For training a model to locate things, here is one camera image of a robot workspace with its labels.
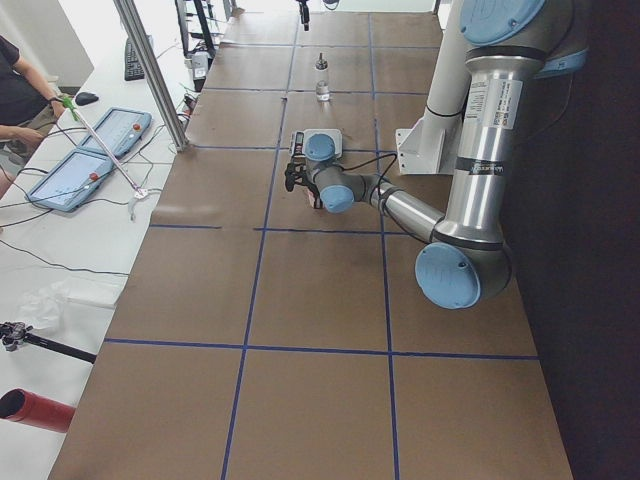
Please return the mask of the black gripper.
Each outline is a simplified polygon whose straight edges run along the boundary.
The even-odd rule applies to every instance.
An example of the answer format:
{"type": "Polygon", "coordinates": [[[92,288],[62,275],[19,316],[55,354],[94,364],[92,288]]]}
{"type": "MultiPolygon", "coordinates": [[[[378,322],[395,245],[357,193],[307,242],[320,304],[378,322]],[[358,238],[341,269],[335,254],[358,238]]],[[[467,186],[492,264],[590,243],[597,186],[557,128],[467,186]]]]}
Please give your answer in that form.
{"type": "Polygon", "coordinates": [[[319,197],[317,186],[308,178],[306,164],[290,160],[285,168],[285,189],[292,192],[295,186],[306,187],[314,198],[319,197]]]}

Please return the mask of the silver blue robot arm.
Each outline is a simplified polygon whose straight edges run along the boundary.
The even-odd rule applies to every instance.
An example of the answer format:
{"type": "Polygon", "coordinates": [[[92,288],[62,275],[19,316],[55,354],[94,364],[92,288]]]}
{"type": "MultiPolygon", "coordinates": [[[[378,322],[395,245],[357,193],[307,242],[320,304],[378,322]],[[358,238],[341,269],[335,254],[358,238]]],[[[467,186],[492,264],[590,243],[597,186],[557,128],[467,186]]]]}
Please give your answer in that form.
{"type": "Polygon", "coordinates": [[[451,177],[445,211],[341,165],[337,130],[293,134],[286,189],[304,187],[331,213],[368,203],[422,241],[415,276],[432,303],[465,309],[498,295],[513,274],[499,213],[520,104],[531,82],[584,65],[590,10],[587,1],[452,4],[424,113],[396,133],[402,173],[451,177]]]}

